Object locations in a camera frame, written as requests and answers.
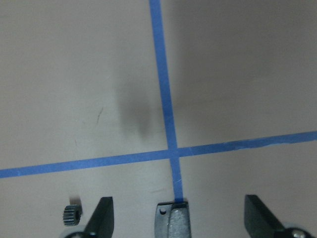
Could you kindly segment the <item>left gripper black left-cam left finger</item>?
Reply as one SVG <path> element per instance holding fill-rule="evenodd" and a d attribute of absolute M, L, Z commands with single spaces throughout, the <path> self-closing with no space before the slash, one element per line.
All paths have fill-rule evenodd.
<path fill-rule="evenodd" d="M 114 231 L 114 208 L 112 197 L 102 197 L 89 222 L 84 233 L 87 238 L 111 238 Z"/>

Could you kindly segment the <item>left gripper black left-cam right finger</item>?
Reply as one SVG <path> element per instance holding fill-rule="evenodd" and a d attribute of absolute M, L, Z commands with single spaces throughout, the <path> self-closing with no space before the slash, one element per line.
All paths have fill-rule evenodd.
<path fill-rule="evenodd" d="M 244 226 L 251 238 L 285 237 L 285 227 L 257 195 L 245 195 Z"/>

